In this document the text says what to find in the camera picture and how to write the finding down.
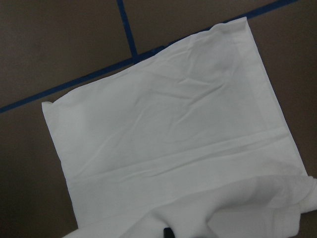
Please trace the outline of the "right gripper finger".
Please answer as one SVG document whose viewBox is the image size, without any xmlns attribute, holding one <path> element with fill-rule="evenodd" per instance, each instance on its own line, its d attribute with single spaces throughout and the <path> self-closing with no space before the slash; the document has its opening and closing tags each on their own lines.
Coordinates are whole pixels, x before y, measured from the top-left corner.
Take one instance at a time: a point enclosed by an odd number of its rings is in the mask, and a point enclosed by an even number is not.
<svg viewBox="0 0 317 238">
<path fill-rule="evenodd" d="M 163 237 L 164 238 L 174 238 L 174 232 L 171 228 L 163 229 Z"/>
</svg>

